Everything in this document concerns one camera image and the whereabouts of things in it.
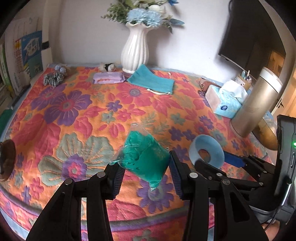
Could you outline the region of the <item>teal cloth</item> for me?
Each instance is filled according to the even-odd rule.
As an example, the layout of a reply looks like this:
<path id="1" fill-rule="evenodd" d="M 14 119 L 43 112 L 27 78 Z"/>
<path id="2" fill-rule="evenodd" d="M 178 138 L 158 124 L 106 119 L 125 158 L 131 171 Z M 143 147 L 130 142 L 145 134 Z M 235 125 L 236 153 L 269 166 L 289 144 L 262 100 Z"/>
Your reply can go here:
<path id="1" fill-rule="evenodd" d="M 155 190 L 170 163 L 169 151 L 139 123 L 132 123 L 125 142 L 109 161 L 146 181 Z"/>

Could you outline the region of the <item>small blue pompom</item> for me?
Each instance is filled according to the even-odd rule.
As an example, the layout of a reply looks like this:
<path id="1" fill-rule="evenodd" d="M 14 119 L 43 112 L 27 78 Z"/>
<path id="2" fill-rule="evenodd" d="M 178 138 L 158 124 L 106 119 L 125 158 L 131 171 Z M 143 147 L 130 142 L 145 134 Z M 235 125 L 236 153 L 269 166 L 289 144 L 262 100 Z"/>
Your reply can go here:
<path id="1" fill-rule="evenodd" d="M 56 65 L 54 69 L 55 69 L 55 71 L 60 72 L 62 74 L 67 73 L 67 69 L 64 66 L 61 66 L 61 65 Z"/>

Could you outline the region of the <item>teal towel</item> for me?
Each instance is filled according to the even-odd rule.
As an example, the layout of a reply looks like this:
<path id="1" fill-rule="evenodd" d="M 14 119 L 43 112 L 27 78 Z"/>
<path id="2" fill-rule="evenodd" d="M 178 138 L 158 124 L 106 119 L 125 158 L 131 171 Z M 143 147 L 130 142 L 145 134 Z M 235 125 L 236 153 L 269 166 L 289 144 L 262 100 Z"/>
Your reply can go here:
<path id="1" fill-rule="evenodd" d="M 128 83 L 146 89 L 147 91 L 157 95 L 173 94 L 174 80 L 162 78 L 154 75 L 154 73 L 144 64 L 127 79 Z"/>

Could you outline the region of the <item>floral orange tablecloth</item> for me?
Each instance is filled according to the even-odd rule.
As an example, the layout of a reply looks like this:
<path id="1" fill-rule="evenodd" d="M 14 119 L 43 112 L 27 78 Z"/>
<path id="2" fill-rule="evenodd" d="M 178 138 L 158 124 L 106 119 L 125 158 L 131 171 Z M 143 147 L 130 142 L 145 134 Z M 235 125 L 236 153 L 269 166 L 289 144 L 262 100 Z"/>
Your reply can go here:
<path id="1" fill-rule="evenodd" d="M 172 95 L 157 95 L 128 82 L 93 84 L 98 72 L 98 67 L 77 67 L 55 88 L 44 86 L 41 76 L 6 131 L 4 139 L 16 145 L 16 163 L 1 182 L 1 213 L 21 239 L 66 178 L 85 180 L 105 168 L 132 123 L 189 166 L 189 146 L 200 134 L 212 136 L 227 152 L 271 163 L 253 134 L 238 138 L 230 119 L 213 113 L 200 78 L 153 70 L 175 81 Z M 107 210 L 114 240 L 182 240 L 188 204 L 176 195 L 169 170 L 154 191 L 126 171 Z"/>

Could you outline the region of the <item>blue tissue box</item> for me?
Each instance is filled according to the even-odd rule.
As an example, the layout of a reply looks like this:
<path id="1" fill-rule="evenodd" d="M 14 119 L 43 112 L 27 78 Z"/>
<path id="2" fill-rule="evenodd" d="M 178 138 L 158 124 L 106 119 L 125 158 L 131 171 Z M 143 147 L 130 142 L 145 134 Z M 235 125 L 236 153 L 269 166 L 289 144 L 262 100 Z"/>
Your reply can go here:
<path id="1" fill-rule="evenodd" d="M 206 100 L 214 114 L 232 119 L 247 98 L 243 86 L 229 80 L 222 87 L 210 85 L 206 91 Z"/>

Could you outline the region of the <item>stack of books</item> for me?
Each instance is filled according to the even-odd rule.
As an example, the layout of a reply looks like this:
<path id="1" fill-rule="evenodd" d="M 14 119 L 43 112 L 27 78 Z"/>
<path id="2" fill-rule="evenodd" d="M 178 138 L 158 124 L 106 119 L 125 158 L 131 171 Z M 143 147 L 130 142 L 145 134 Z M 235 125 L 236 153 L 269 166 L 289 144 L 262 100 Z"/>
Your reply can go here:
<path id="1" fill-rule="evenodd" d="M 1 40 L 1 76 L 14 95 L 52 62 L 49 20 L 30 16 L 9 23 Z"/>

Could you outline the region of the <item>black wall television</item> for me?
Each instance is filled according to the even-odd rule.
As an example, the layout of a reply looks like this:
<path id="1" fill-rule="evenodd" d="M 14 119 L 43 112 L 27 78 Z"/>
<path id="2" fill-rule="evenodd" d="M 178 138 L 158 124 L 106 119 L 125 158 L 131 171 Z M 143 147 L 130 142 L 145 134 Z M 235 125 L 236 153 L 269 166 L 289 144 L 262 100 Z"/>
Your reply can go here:
<path id="1" fill-rule="evenodd" d="M 229 21 L 219 55 L 259 77 L 263 67 L 279 76 L 286 57 L 280 35 L 259 1 L 229 1 Z"/>

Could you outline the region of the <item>white ribbed vase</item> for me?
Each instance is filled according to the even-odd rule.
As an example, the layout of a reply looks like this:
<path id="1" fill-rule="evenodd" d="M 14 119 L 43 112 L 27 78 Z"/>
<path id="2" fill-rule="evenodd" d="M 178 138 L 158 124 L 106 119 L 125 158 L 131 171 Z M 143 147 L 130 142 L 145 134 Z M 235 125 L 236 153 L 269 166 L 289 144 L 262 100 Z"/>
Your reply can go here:
<path id="1" fill-rule="evenodd" d="M 133 74 L 142 64 L 148 63 L 147 34 L 154 27 L 143 23 L 126 23 L 126 27 L 129 29 L 129 36 L 121 52 L 121 65 L 123 72 Z"/>

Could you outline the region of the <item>blue white artificial flowers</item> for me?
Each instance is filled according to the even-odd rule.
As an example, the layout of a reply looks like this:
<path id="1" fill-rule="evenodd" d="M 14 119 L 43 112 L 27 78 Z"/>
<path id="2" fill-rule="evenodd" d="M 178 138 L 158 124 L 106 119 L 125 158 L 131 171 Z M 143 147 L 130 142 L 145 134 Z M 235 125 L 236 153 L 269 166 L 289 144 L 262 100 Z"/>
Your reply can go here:
<path id="1" fill-rule="evenodd" d="M 178 1 L 116 1 L 101 18 L 121 24 L 143 24 L 153 28 L 164 26 L 171 32 L 173 26 L 185 24 L 166 13 L 166 5 L 174 7 L 178 3 Z"/>

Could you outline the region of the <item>round brown basket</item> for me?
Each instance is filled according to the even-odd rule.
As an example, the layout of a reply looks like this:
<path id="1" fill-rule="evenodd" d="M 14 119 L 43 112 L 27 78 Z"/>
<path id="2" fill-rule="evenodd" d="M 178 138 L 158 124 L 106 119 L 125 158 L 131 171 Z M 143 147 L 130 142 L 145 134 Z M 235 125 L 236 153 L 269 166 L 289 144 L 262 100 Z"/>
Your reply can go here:
<path id="1" fill-rule="evenodd" d="M 277 151 L 278 140 L 276 137 L 277 123 L 273 116 L 265 114 L 252 133 L 267 149 Z"/>

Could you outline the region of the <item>small black white figurine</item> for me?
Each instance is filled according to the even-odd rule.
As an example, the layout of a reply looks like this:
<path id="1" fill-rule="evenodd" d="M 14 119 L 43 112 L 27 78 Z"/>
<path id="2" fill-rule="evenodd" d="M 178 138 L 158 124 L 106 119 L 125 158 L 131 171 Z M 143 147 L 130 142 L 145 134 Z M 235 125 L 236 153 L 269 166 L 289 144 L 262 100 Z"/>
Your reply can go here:
<path id="1" fill-rule="evenodd" d="M 99 70 L 101 72 L 112 72 L 116 70 L 116 65 L 114 63 L 100 63 Z"/>

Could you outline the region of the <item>brown round object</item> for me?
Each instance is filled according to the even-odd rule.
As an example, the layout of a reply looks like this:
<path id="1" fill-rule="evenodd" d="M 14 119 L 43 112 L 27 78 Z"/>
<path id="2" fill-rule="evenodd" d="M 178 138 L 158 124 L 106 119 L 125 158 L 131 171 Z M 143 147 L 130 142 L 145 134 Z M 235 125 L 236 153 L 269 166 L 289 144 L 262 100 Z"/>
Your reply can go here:
<path id="1" fill-rule="evenodd" d="M 1 181 L 6 181 L 12 174 L 16 160 L 16 146 L 13 140 L 1 142 Z"/>

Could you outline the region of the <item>bamboo pen holder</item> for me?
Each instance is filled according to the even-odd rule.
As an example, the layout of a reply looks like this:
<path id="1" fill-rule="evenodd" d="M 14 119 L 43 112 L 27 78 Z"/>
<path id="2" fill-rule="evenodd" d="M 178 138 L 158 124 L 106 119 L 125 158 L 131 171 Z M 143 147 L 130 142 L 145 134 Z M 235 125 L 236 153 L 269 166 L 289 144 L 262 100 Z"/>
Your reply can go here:
<path id="1" fill-rule="evenodd" d="M 247 91 L 251 87 L 252 77 L 249 75 L 249 72 L 243 70 L 241 74 L 236 76 L 234 81 Z"/>

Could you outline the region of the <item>beige cylindrical air purifier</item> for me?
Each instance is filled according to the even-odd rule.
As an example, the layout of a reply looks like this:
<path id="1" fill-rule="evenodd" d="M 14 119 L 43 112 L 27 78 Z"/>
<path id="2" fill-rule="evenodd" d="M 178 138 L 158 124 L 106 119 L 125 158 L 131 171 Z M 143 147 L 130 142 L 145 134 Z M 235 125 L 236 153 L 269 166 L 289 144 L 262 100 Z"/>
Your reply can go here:
<path id="1" fill-rule="evenodd" d="M 268 68 L 262 68 L 252 91 L 230 121 L 234 133 L 247 137 L 272 106 L 281 88 L 280 79 Z"/>

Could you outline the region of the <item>plaid scrunchie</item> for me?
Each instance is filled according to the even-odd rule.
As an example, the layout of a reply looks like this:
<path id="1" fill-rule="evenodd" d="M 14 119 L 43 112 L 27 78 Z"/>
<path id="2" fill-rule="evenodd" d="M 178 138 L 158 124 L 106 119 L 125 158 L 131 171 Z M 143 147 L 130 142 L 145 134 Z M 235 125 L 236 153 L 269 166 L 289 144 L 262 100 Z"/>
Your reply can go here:
<path id="1" fill-rule="evenodd" d="M 43 85 L 57 87 L 64 81 L 65 76 L 60 72 L 52 72 L 44 75 Z"/>

